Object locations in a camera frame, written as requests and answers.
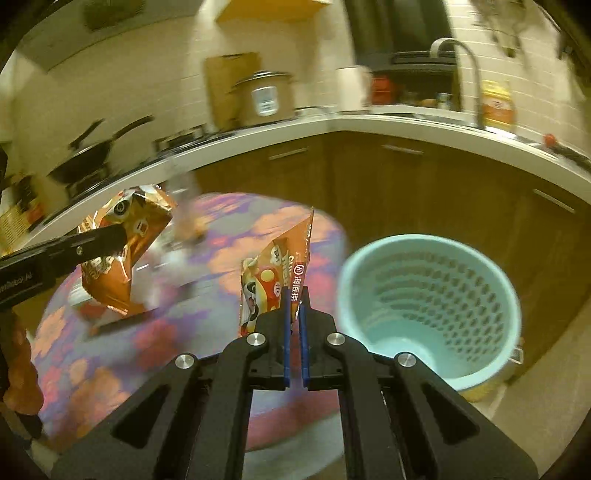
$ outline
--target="rice cooker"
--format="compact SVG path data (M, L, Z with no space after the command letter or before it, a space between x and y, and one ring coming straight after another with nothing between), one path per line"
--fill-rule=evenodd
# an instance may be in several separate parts
M238 99L238 124L253 127L294 118L291 75L256 72L234 86Z

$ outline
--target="yellow basket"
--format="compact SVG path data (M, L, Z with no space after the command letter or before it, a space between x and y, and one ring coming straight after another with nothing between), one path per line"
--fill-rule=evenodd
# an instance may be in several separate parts
M0 215L0 246L5 254L14 251L17 242L28 233L29 223L17 206Z

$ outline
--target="faucet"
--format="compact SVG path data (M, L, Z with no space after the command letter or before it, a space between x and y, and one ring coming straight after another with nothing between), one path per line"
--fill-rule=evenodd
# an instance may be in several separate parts
M458 45L459 47L462 47L464 50L466 50L468 56L472 60L472 64L474 66L474 77L476 81L476 125L479 129L484 130L484 113L482 111L482 82L480 81L480 65L478 65L478 59L476 58L476 55L474 55L472 49L468 47L468 45L462 41L456 40L455 38L449 37L439 38L433 42L430 52L430 57L432 59L438 58L439 48L441 48L441 45L443 45L445 42L451 42L455 45Z

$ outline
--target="yellow bottle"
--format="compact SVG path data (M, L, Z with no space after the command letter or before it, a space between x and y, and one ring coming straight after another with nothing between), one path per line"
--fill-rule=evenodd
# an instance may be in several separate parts
M515 104L511 92L498 82L482 82L482 110L487 127L500 128L508 132L515 130Z

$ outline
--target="wok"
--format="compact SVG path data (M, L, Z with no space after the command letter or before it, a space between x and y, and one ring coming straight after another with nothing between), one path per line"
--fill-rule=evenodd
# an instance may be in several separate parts
M123 127L116 132L112 138L91 145L90 147L81 148L80 144L82 141L88 137L88 135L90 135L90 133L94 131L103 120L93 122L93 124L88 127L81 136L76 138L70 144L70 148L74 151L70 158L54 168L49 173L49 176L53 180L66 185L70 185L83 179L103 166L115 140L123 137L123 135L132 131L134 128L147 124L152 120L154 120L152 115L145 116L130 123L126 127Z

